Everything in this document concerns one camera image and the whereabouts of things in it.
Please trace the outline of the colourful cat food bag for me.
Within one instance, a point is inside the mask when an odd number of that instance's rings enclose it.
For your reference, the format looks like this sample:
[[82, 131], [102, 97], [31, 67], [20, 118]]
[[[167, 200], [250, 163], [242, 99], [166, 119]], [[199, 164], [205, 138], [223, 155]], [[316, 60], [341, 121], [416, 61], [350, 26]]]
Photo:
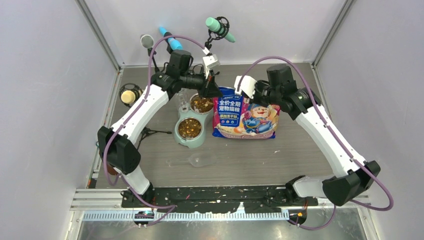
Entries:
[[278, 105], [261, 106], [221, 86], [222, 97], [213, 99], [212, 135], [217, 138], [274, 139], [280, 118]]

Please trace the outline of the clear plastic scoop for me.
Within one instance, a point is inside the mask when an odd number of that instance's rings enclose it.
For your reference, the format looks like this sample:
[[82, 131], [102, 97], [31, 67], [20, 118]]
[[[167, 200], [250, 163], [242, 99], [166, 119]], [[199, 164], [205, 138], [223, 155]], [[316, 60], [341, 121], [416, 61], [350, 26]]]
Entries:
[[194, 153], [189, 157], [180, 158], [180, 159], [169, 159], [165, 163], [169, 167], [179, 166], [179, 165], [191, 165], [195, 168], [206, 167], [213, 165], [217, 162], [217, 156], [215, 154], [209, 153]]

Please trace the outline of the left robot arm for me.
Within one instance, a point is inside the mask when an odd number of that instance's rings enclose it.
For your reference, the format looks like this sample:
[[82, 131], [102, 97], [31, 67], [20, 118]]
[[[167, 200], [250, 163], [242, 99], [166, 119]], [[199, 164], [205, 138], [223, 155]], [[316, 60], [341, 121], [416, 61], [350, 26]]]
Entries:
[[151, 182], [141, 167], [141, 154], [135, 147], [141, 131], [151, 118], [181, 89], [196, 90], [203, 98], [222, 96], [215, 83], [213, 69], [220, 65], [218, 57], [204, 50], [203, 71], [190, 71], [193, 57], [186, 50], [174, 50], [164, 71], [149, 74], [149, 82], [141, 97], [127, 113], [111, 127], [102, 126], [97, 132], [99, 155], [103, 162], [123, 176], [135, 191], [134, 200], [141, 207], [153, 202], [153, 193], [148, 190]]

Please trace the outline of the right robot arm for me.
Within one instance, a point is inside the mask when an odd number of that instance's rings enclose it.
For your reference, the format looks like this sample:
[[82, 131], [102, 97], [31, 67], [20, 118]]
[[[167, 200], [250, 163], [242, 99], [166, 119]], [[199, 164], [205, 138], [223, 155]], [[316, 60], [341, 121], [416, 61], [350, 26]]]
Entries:
[[318, 197], [339, 207], [348, 202], [357, 204], [355, 198], [379, 182], [380, 165], [354, 150], [332, 123], [315, 93], [308, 86], [297, 87], [289, 65], [281, 63], [269, 67], [267, 77], [268, 80], [240, 77], [237, 93], [263, 107], [280, 107], [309, 134], [332, 170], [330, 176], [302, 175], [292, 179], [286, 184], [287, 202], [299, 205], [306, 197]]

